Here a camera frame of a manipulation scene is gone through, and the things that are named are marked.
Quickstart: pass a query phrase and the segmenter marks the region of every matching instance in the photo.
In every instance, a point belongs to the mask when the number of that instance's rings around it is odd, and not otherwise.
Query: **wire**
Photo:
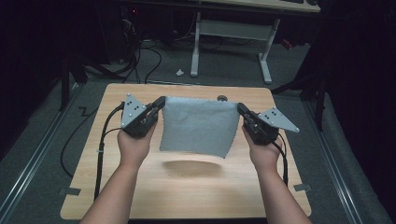
[[[233,44],[233,45],[240,45],[240,46],[249,45],[249,44],[254,44],[254,43],[256,43],[256,42],[259,41],[259,40],[249,39],[249,40],[246,40],[246,42],[238,43],[238,42],[235,42],[235,41],[232,41],[232,40],[228,40],[228,39],[229,39],[229,38],[224,39],[224,40],[223,40],[224,43]]]
[[[285,184],[287,186],[288,183],[289,183],[288,159],[286,158],[286,156],[287,156],[287,147],[286,147],[285,139],[283,138],[283,136],[280,133],[278,135],[282,139],[283,146],[285,146],[285,152],[282,151],[282,148],[275,141],[272,141],[272,144],[280,151],[280,154],[283,157],[283,182],[285,182]]]
[[[97,173],[96,173],[96,184],[95,184],[95,192],[94,192],[94,199],[96,200],[96,198],[99,195],[99,191],[100,191],[100,184],[102,181],[102,168],[103,168],[103,154],[105,152],[105,137],[106,137],[106,129],[107,129],[107,125],[110,122],[111,118],[120,110],[122,110],[124,108],[124,102],[121,102],[121,104],[119,106],[117,106],[116,108],[114,108],[113,111],[111,111],[111,113],[108,115],[105,125],[103,127],[102,130],[102,136],[100,139],[100,143],[99,143],[99,149],[98,149],[98,162],[97,162]]]
[[[136,38],[137,40],[139,40],[141,35],[142,35],[142,31],[138,32],[138,34],[137,34],[134,38]],[[128,64],[127,64],[125,67],[123,67],[123,68],[121,68],[121,69],[119,69],[119,70],[116,70],[116,71],[114,71],[114,72],[112,71],[111,73],[113,73],[114,75],[117,76],[117,75],[119,75],[119,74],[122,74],[122,73],[124,73],[124,72],[130,70],[130,69],[133,70],[134,67],[136,67],[137,61],[134,60],[134,58],[135,58],[135,56],[134,56],[134,41],[132,41],[132,43],[129,44],[129,46],[127,47],[127,56],[126,56],[126,58],[128,57],[129,52],[132,53],[132,56],[131,56],[131,59],[130,59],[130,61],[128,62]],[[98,72],[92,71],[90,68],[88,68],[88,67],[86,67],[86,66],[85,66],[85,71],[86,71],[87,73],[91,74],[91,75],[96,76],[96,77],[99,77],[99,76],[104,75],[104,73],[101,73],[101,72],[98,73]]]
[[[76,134],[76,132],[79,130],[79,128],[85,123],[85,121],[87,121],[87,119],[89,119],[97,110],[99,107],[97,107],[96,109],[94,109],[90,115],[88,115],[78,126],[77,128],[70,134],[69,138],[67,138],[66,142],[64,143],[64,147],[62,148],[62,152],[61,152],[61,165],[62,165],[62,169],[64,170],[64,172],[70,176],[71,178],[73,178],[73,175],[67,171],[65,165],[64,165],[64,152],[67,148],[67,145],[69,144],[70,140],[73,138],[73,136]]]
[[[181,46],[181,47],[191,46],[191,45],[194,44],[194,41],[189,39],[191,37],[193,37],[193,35],[177,41],[177,42],[182,42],[182,41],[183,42],[187,42],[187,44],[180,44],[180,43],[177,43],[176,41],[174,41],[174,44],[178,45],[178,46]]]
[[[121,129],[121,128],[115,128],[115,129],[111,129],[111,130],[107,131],[107,132],[105,133],[105,137],[106,137],[106,135],[107,135],[108,133],[111,133],[111,132],[114,132],[114,131],[120,130],[120,129]]]
[[[215,41],[211,41],[212,39],[209,38],[209,37],[208,37],[208,38],[205,38],[206,41],[209,41],[209,42],[212,42],[212,43],[216,41],[216,40],[215,40]],[[223,39],[224,39],[224,38],[220,37],[220,38],[219,38],[219,44],[218,44],[217,46],[215,46],[214,48],[209,49],[209,48],[203,47],[202,45],[200,45],[200,48],[201,48],[201,49],[206,49],[206,50],[218,49],[218,48],[220,48],[220,47],[222,46],[222,44],[223,44]]]
[[[191,26],[190,26],[189,31],[184,36],[182,36],[181,38],[174,39],[174,41],[178,41],[178,40],[182,40],[182,39],[190,38],[190,37],[194,36],[194,35],[190,35],[190,33],[191,33],[191,30],[192,30],[192,27],[194,26],[194,22],[195,22],[196,16],[197,16],[197,13],[194,12],[194,17],[192,18],[192,22],[191,22]]]
[[[140,76],[137,73],[137,68],[134,69],[134,76],[136,77],[136,83],[140,84]]]
[[[132,72],[134,71],[134,69],[136,69],[136,66],[137,66],[137,59],[136,59],[136,56],[134,56],[133,58],[134,58],[134,61],[135,61],[134,67],[131,68],[131,70],[130,70],[129,73],[124,77],[124,79],[123,79],[123,81],[122,81],[121,83],[125,83],[126,80],[128,79],[128,77],[129,77],[129,76],[132,74]]]
[[[151,51],[155,52],[156,54],[158,54],[158,56],[160,57],[160,60],[158,61],[157,65],[145,77],[145,84],[148,84],[149,75],[151,75],[151,73],[154,72],[154,70],[157,69],[158,66],[160,66],[161,61],[163,60],[163,57],[157,50],[154,50],[154,49],[146,49],[146,50],[151,50]]]

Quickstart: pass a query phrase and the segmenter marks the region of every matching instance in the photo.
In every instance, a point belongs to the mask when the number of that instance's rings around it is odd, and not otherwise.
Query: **desk leg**
[[[264,82],[266,84],[272,83],[271,74],[270,74],[270,71],[268,69],[268,64],[267,64],[267,56],[268,56],[268,53],[270,52],[271,46],[274,42],[274,38],[275,38],[277,27],[279,26],[279,23],[280,23],[280,19],[277,19],[274,21],[273,27],[269,34],[269,38],[267,40],[267,45],[265,46],[264,53],[259,53],[260,66],[262,67],[262,75],[264,76]]]
[[[190,73],[192,77],[198,76],[200,32],[201,32],[201,12],[197,12],[197,22],[195,25],[195,45],[194,45],[194,52],[192,53],[191,73]]]

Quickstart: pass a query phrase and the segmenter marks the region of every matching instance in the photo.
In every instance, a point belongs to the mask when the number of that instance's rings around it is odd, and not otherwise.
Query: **gray carpet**
[[[190,77],[191,46],[174,46],[169,48],[158,44],[155,48],[162,55],[160,66],[149,77],[152,81],[166,81],[200,85],[218,86],[247,86],[266,87],[273,89],[292,81],[309,46],[286,50],[282,46],[274,45],[268,63],[273,75],[274,83],[265,85],[262,80],[257,56],[251,51],[257,50],[260,43],[253,43],[250,48],[236,49],[235,45],[223,45],[216,50],[203,50],[201,55],[200,75]],[[158,62],[158,55],[150,50],[141,50],[141,59],[137,66],[140,78],[144,80],[147,74]],[[117,69],[120,65],[112,64],[110,69]],[[176,76],[178,69],[185,75]],[[103,77],[90,77],[83,87],[82,93],[71,105],[69,112],[53,138],[49,152],[35,173],[29,187],[24,192],[8,223],[78,223],[77,221],[62,220],[60,211],[64,196],[59,194],[61,188],[68,187],[71,179],[65,174],[60,164],[60,155],[67,138],[86,118],[82,109],[86,107],[86,114],[99,106],[106,85],[117,82]],[[128,82],[135,82],[132,74]],[[360,209],[364,223],[391,223],[381,204],[377,201],[370,184],[361,171],[350,151],[342,130],[332,111],[332,104],[327,98],[324,113],[324,134],[329,140],[334,157],[341,173],[351,189],[351,194]],[[336,188],[329,175],[328,168],[320,150],[320,143],[316,138],[315,127],[305,112],[303,103],[297,91],[286,91],[275,96],[278,108],[290,118],[300,129],[299,133],[287,133],[293,155],[300,175],[305,184],[311,186],[307,192],[313,210],[311,219],[314,223],[348,223],[343,205],[338,197]],[[45,131],[55,118],[60,106],[60,84],[58,84],[48,99],[41,105],[29,120],[29,125],[22,133],[18,142],[7,156],[0,162],[0,200],[7,197],[13,184],[29,161],[30,155],[39,144]],[[64,154],[64,164],[68,171],[76,169],[80,153],[92,126],[94,116],[89,118],[78,129],[71,139]],[[225,220],[224,223],[247,223],[246,220]],[[261,219],[250,220],[251,223],[261,223]]]

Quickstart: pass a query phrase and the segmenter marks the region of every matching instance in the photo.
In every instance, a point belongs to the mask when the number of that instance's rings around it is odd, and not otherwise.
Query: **hand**
[[[117,138],[121,154],[120,166],[127,166],[136,171],[140,168],[143,160],[149,154],[149,143],[156,126],[157,123],[151,127],[143,138],[132,138],[123,130],[119,131]]]
[[[276,171],[276,163],[280,154],[279,150],[271,143],[267,146],[254,144],[250,135],[248,135],[248,131],[244,127],[242,127],[242,130],[250,147],[250,159],[256,167],[257,172]],[[276,143],[282,147],[282,141],[278,138],[276,139]]]

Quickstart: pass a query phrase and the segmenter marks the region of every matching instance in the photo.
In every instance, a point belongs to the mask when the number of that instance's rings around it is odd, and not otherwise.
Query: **tabletop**
[[[143,104],[158,97],[178,96],[217,100],[227,96],[229,102],[244,103],[255,112],[275,106],[271,92],[265,88],[110,84],[93,122],[91,132],[78,162],[70,188],[79,195],[66,195],[61,211],[64,219],[82,219],[93,202],[96,179],[97,148],[108,114],[131,93]],[[109,122],[108,130],[120,127],[121,112]],[[309,216],[311,207],[305,192],[293,186],[302,183],[292,150],[288,146],[289,189]],[[257,173],[250,161],[248,143],[238,128],[225,159],[209,155],[159,150],[163,134],[163,117],[159,120],[144,160],[134,192],[130,218],[241,218],[265,217]],[[115,171],[120,160],[117,132],[106,136],[102,186]],[[277,168],[283,174],[279,159]]]
[[[242,7],[264,7],[299,12],[320,12],[319,6],[311,6],[306,0],[302,4],[281,0],[201,0],[207,3],[229,4]]]

